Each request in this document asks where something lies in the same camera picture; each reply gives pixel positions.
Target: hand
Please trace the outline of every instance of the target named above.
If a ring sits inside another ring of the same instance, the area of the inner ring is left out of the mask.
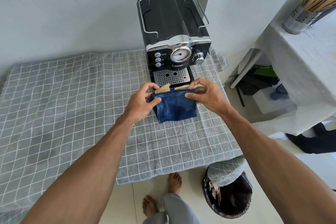
[[[153,107],[161,102],[161,98],[155,98],[152,102],[148,103],[148,98],[152,94],[146,92],[149,87],[153,87],[156,90],[160,88],[153,82],[146,82],[136,93],[131,95],[125,109],[124,115],[132,119],[134,123],[144,119]]]
[[[216,83],[203,78],[193,81],[189,89],[193,89],[195,85],[201,84],[205,87],[196,87],[195,93],[186,93],[184,96],[189,99],[202,103],[210,111],[220,115],[220,113],[230,107],[229,102],[225,99],[224,94],[218,88]]]

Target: brand label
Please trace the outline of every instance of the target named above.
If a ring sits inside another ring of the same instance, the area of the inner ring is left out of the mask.
[[[185,65],[185,63],[181,64],[181,65],[171,65],[172,67],[183,67]]]

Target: white table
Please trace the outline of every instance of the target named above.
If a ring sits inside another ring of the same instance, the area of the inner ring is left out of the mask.
[[[336,13],[300,35],[284,31],[282,22],[272,22],[256,46],[266,53],[297,105],[273,120],[254,123],[259,130],[298,135],[336,112]],[[242,73],[257,60],[252,58]]]

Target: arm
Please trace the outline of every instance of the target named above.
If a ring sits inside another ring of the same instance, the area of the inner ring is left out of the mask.
[[[197,79],[185,96],[218,114],[238,142],[260,186],[284,223],[336,223],[334,192],[303,162],[257,131],[226,101],[214,82]]]
[[[145,118],[161,98],[147,103],[151,93],[146,82],[133,94],[105,136],[76,160],[44,192],[22,224],[98,223],[111,195],[120,159],[133,125]]]

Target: gray pants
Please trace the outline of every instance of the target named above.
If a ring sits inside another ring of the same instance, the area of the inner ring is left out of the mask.
[[[200,224],[192,209],[175,193],[163,197],[164,212],[145,219],[142,224]]]

